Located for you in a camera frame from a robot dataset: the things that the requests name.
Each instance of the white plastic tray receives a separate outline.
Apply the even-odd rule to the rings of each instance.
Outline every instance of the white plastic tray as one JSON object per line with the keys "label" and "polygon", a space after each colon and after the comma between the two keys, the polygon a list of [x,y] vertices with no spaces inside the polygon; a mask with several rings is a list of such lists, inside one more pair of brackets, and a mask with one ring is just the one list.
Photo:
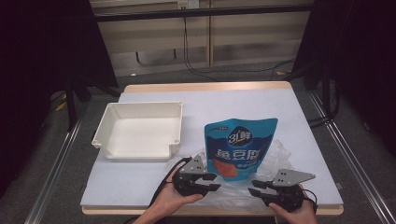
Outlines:
{"label": "white plastic tray", "polygon": [[111,160],[165,161],[178,151],[183,103],[108,104],[92,144]]}

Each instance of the blue snack bag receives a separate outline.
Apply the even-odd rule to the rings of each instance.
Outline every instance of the blue snack bag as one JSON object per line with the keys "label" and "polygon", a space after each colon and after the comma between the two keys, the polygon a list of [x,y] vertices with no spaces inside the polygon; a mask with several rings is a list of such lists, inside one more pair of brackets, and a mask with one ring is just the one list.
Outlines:
{"label": "blue snack bag", "polygon": [[226,181],[256,173],[271,145],[277,119],[227,119],[205,126],[207,171]]}

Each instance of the human hand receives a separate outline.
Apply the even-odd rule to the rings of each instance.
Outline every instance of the human hand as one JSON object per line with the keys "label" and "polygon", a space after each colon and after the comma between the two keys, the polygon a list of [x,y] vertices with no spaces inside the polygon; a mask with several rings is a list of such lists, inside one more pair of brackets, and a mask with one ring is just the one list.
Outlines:
{"label": "human hand", "polygon": [[201,200],[204,196],[202,194],[193,194],[190,196],[181,196],[174,188],[172,183],[172,176],[175,171],[166,179],[167,184],[163,187],[157,199],[146,212],[138,218],[134,224],[149,224],[155,223],[163,217],[168,217],[174,214],[181,206],[186,203],[195,203]]}
{"label": "human hand", "polygon": [[290,224],[318,224],[313,204],[307,200],[303,201],[301,208],[291,213],[275,203],[270,203],[268,206],[272,208],[277,215],[285,218]]}

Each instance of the white table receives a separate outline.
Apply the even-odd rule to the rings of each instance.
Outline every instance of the white table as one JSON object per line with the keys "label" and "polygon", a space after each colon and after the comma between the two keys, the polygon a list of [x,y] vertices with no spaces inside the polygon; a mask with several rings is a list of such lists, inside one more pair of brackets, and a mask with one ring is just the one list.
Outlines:
{"label": "white table", "polygon": [[[318,215],[340,215],[343,201],[323,160],[318,144],[288,82],[184,83],[128,86],[120,97],[127,102],[184,103],[179,157],[205,148],[204,126],[220,120],[278,118],[274,139],[291,152],[295,170],[316,178],[303,183],[318,196]],[[99,152],[81,200],[87,215],[141,215],[166,174],[165,162],[114,162]],[[258,198],[251,198],[260,211],[243,207],[221,209],[205,199],[185,205],[176,216],[273,216]]]}

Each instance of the white paper sheet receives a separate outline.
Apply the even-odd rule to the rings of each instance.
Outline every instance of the white paper sheet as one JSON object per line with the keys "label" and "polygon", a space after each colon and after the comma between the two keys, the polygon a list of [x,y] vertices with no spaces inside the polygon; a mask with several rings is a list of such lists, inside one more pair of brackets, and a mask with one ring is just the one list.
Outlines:
{"label": "white paper sheet", "polygon": [[[343,204],[293,90],[144,92],[120,97],[120,103],[174,101],[184,103],[181,148],[176,156],[190,156],[205,148],[207,123],[278,118],[274,139],[291,152],[291,165],[316,175],[304,187],[316,193],[319,205]],[[165,164],[108,161],[100,152],[81,205],[147,206],[166,175]]]}

